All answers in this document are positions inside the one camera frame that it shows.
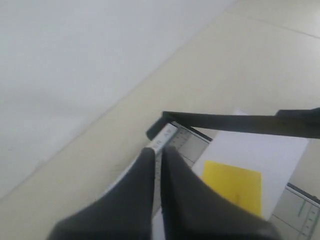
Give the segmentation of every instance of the yellow paper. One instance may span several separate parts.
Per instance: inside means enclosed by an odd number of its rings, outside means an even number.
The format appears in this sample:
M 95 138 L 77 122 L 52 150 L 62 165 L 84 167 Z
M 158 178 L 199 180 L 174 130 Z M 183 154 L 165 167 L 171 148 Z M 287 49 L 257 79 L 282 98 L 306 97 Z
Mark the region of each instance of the yellow paper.
M 233 204 L 261 216 L 260 172 L 205 161 L 202 180 Z

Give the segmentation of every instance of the white wall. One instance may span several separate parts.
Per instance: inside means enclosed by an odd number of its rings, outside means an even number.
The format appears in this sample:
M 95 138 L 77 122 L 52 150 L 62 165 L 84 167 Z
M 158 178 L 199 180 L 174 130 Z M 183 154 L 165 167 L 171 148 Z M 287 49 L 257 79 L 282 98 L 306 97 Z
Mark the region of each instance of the white wall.
M 234 1 L 1 1 L 0 198 Z

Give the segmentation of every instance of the yellow sticky note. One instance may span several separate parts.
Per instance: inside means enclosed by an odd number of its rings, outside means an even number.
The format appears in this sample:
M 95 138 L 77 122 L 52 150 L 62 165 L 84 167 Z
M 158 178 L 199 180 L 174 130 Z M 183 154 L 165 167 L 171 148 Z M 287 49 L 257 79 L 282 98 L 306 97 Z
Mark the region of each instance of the yellow sticky note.
M 261 216 L 260 172 L 205 161 L 202 180 L 233 204 Z

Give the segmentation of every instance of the tiled floor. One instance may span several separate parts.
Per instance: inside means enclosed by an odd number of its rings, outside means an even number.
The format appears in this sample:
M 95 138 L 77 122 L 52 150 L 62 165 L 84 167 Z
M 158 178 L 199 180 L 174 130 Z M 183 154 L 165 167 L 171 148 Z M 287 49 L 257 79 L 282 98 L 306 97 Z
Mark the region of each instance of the tiled floor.
M 274 114 L 320 107 L 320 1 L 239 0 L 0 203 L 0 239 L 44 239 L 94 201 L 163 110 Z M 291 182 L 320 197 L 320 141 Z M 320 227 L 313 239 L 319 239 Z

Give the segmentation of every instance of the beige floor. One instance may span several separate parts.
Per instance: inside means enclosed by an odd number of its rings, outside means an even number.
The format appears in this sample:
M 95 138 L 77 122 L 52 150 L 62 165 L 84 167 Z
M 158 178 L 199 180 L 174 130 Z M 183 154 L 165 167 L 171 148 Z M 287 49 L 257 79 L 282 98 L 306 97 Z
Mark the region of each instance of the beige floor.
M 94 201 L 163 110 L 272 115 L 320 107 L 319 92 L 320 1 L 240 0 L 5 197 L 0 239 L 45 239 L 57 220 Z M 291 182 L 320 197 L 318 156 L 312 140 Z

